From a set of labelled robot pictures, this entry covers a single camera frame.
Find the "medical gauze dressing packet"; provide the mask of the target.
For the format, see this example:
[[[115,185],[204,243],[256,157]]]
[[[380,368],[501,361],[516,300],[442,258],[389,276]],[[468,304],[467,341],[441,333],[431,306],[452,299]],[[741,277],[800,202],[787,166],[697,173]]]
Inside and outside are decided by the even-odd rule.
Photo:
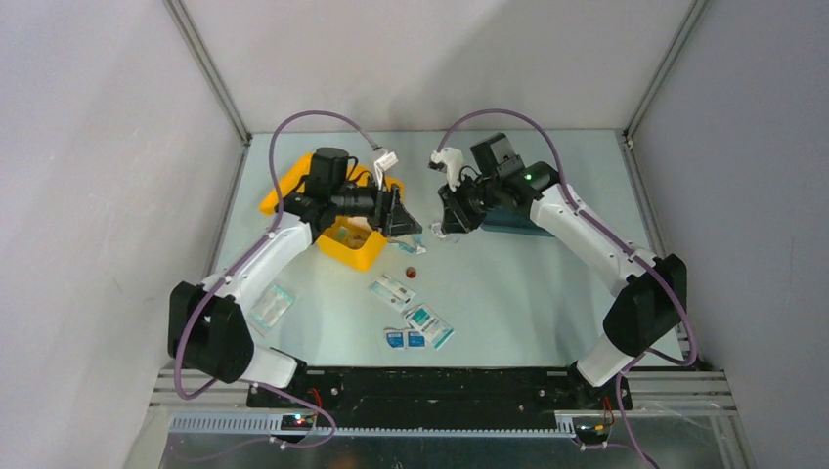
[[[455,330],[445,320],[425,304],[405,311],[403,320],[422,335],[434,349],[440,349],[455,333]]]

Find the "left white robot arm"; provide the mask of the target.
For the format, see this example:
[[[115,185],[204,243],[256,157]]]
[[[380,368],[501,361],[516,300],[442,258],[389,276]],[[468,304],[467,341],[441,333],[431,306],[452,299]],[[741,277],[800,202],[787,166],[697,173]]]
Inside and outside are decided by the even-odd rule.
[[[249,323],[277,274],[342,217],[363,218],[384,237],[422,231],[403,205],[402,186],[385,178],[398,161],[393,151],[375,151],[362,183],[350,160],[343,149],[317,149],[307,157],[304,173],[287,178],[272,225],[230,267],[198,284],[182,281],[174,287],[168,346],[177,370],[196,369],[224,383],[266,383],[285,406],[305,402],[309,381],[296,372],[298,359],[258,344]]]

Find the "dark teal divided tray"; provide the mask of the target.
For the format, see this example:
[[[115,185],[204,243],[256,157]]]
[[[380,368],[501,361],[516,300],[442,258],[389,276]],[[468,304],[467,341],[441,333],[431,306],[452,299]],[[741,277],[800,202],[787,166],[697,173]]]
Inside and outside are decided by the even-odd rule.
[[[489,211],[480,229],[492,233],[553,237],[553,234],[539,227],[529,218],[504,208]]]

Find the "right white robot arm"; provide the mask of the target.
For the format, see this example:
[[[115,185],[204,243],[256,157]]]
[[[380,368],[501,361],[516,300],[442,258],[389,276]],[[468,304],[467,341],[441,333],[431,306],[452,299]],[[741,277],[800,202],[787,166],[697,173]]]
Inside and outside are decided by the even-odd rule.
[[[592,348],[571,365],[568,393],[582,408],[593,408],[608,394],[607,382],[644,354],[681,322],[687,271],[676,255],[661,258],[621,239],[544,161],[526,164],[504,133],[470,149],[477,175],[462,173],[459,149],[433,151],[429,167],[445,174],[438,190],[443,204],[441,229],[468,234],[486,216],[504,210],[560,240],[598,276],[614,301]]]

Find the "clear teal sterile pouch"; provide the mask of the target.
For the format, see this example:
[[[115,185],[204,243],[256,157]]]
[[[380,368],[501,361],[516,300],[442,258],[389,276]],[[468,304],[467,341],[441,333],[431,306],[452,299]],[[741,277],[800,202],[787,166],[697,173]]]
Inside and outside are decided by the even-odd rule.
[[[294,304],[294,297],[278,284],[270,284],[248,311],[248,322],[266,336],[284,313]]]

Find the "cotton swabs bag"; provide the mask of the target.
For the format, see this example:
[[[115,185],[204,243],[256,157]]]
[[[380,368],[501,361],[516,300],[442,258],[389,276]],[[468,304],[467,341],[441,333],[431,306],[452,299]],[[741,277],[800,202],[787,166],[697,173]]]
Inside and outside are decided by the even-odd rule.
[[[367,232],[357,227],[341,226],[337,229],[334,239],[351,250],[360,250],[366,244],[371,236],[371,232]]]

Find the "tape roll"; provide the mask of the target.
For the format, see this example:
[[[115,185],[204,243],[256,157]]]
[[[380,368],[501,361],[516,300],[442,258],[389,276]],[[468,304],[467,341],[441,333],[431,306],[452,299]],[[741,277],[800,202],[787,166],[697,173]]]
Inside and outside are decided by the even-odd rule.
[[[459,241],[459,234],[446,232],[439,220],[433,221],[429,228],[432,234],[441,242],[457,243]]]

